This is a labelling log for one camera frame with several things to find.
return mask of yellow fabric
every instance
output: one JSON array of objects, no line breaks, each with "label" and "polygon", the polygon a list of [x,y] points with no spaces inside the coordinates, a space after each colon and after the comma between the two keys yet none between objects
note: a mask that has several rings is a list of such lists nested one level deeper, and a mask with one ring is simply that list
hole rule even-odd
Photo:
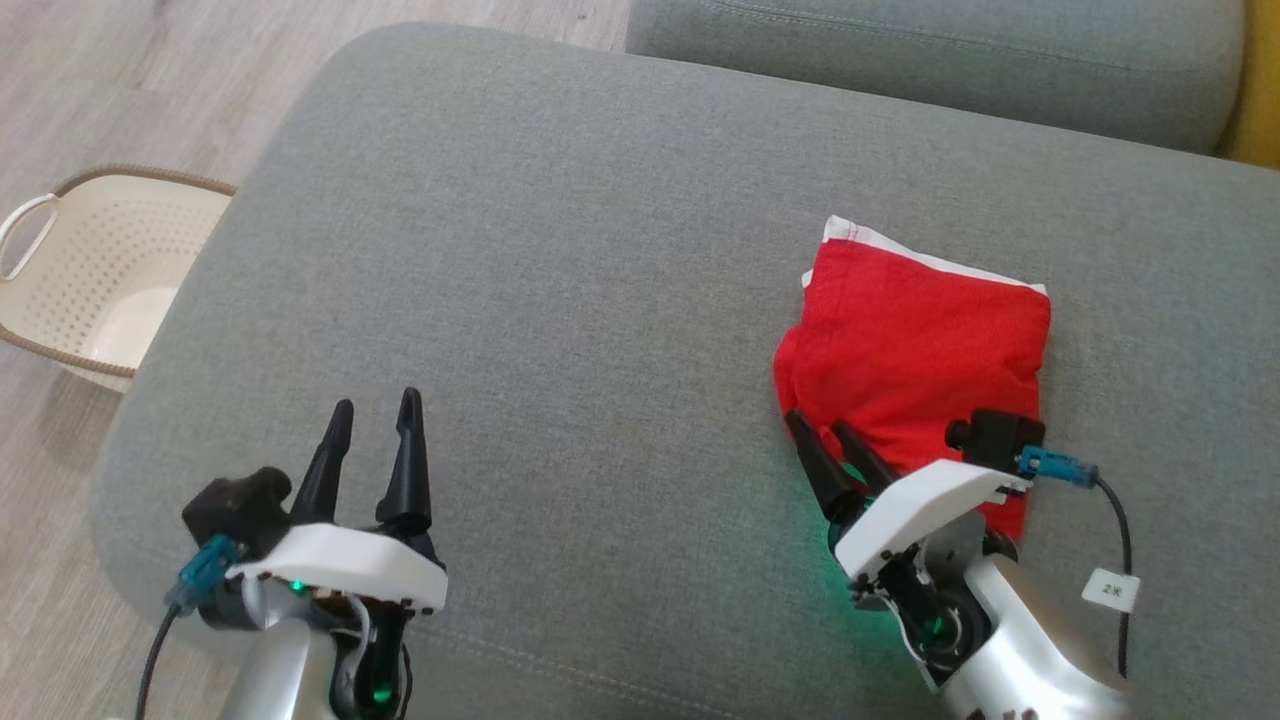
[{"label": "yellow fabric", "polygon": [[1240,99],[1221,151],[1280,169],[1280,0],[1248,0]]}]

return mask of wooden floor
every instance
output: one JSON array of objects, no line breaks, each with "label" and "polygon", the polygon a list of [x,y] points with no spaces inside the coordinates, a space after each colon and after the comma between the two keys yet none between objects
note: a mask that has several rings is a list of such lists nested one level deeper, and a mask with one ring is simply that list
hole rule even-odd
[{"label": "wooden floor", "polygon": [[[238,183],[347,41],[426,19],[620,50],[630,0],[0,0],[0,215],[102,163]],[[132,717],[154,628],[86,523],[115,395],[0,345],[0,716]],[[233,678],[172,643],[148,717],[212,719]]]}]

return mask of gray ottoman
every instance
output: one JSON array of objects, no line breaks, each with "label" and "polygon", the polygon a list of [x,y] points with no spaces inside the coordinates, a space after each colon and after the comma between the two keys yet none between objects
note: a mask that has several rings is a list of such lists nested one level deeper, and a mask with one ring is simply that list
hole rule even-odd
[{"label": "gray ottoman", "polygon": [[[1053,446],[1133,519],[1144,716],[1274,683],[1280,176],[887,97],[438,26],[352,44],[243,183],[105,451],[102,565],[157,618],[206,482],[306,468],[356,404],[339,520],[428,413],[449,606],[413,717],[931,717],[859,614],[780,420],[774,347],[831,213],[1043,281]],[[1117,566],[1098,493],[1044,486],[1025,564]],[[179,633],[209,648],[234,634]]]},{"label": "gray ottoman", "polygon": [[1242,0],[634,0],[627,51],[1210,152]]}]

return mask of red cloth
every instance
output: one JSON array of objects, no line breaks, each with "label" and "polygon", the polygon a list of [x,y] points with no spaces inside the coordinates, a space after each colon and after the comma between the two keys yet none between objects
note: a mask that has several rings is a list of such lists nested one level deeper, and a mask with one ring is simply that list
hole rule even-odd
[{"label": "red cloth", "polygon": [[[931,268],[847,240],[818,250],[804,314],[778,347],[782,411],[799,407],[833,456],[847,421],[902,474],[941,457],[947,424],[989,407],[1039,418],[1048,297],[1025,286]],[[1021,538],[1027,501],[983,503],[988,525]]]}]

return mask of laundry basket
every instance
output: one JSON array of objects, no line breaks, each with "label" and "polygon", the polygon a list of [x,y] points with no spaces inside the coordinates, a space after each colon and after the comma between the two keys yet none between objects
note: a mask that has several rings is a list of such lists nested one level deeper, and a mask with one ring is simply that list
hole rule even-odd
[{"label": "laundry basket", "polygon": [[127,391],[234,192],[183,173],[111,165],[23,204],[0,224],[0,258],[37,209],[51,215],[0,274],[0,340]]}]

